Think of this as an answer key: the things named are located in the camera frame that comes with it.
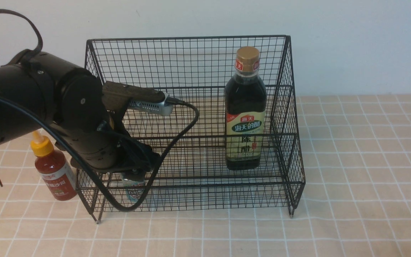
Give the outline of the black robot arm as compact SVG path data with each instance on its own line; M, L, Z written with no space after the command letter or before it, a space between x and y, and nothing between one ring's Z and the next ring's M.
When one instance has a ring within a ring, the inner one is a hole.
M88 70L45 52L0 67L0 97L34 113L93 170L153 170L160 155L130 139L125 109L108 112L102 88Z

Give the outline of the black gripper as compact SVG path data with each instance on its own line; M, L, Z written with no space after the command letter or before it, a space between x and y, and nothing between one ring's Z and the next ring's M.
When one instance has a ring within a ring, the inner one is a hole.
M100 173L146 173L154 169L158 153L124 129L121 122L108 119L74 119L71 148L82 159L75 166L87 166Z

